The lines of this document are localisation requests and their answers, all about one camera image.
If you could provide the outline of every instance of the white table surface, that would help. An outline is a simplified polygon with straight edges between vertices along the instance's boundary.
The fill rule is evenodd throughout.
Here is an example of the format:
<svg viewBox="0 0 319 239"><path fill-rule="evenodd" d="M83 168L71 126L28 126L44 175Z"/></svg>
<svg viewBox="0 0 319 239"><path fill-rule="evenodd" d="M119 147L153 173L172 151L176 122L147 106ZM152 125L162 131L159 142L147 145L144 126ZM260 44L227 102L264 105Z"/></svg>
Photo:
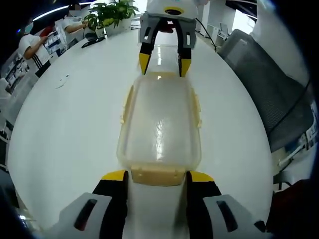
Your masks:
<svg viewBox="0 0 319 239"><path fill-rule="evenodd" d="M176 39L164 34L159 39ZM121 169L116 157L125 96L140 75L138 31L122 33L56 60L35 84L16 120L8 169L16 189L47 229L59 212L100 178ZM215 179L257 219L268 217L272 162L257 109L230 67L198 39L188 78L201 105L202 160L197 171ZM128 238L183 238L172 228L182 187L129 182Z"/></svg>

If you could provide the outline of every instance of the person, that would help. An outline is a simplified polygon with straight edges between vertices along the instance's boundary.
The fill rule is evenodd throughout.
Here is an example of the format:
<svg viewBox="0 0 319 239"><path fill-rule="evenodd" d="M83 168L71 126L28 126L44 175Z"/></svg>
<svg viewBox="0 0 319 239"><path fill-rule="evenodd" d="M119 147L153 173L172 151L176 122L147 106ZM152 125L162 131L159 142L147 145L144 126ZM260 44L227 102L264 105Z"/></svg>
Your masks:
<svg viewBox="0 0 319 239"><path fill-rule="evenodd" d="M88 27L88 21L80 16L81 6L78 3L70 5L68 9L69 12L63 19L62 28L66 35L68 48L70 48L84 38L83 31Z"/></svg>
<svg viewBox="0 0 319 239"><path fill-rule="evenodd" d="M47 40L47 36L33 36L30 34L33 28L32 20L29 24L21 30L22 38L19 42L19 51L25 58L31 71L34 71L37 77L41 77L43 73L50 67L50 55L44 43Z"/></svg>

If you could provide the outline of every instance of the beige plastic container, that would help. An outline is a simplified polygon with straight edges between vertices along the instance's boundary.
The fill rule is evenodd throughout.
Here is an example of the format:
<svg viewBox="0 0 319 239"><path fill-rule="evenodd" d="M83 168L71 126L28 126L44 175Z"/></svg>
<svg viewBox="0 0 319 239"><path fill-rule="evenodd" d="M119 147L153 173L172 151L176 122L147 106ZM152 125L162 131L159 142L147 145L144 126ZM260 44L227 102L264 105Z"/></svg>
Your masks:
<svg viewBox="0 0 319 239"><path fill-rule="evenodd" d="M117 157L140 177L182 177L201 160L199 103L187 78L151 72L128 94Z"/></svg>

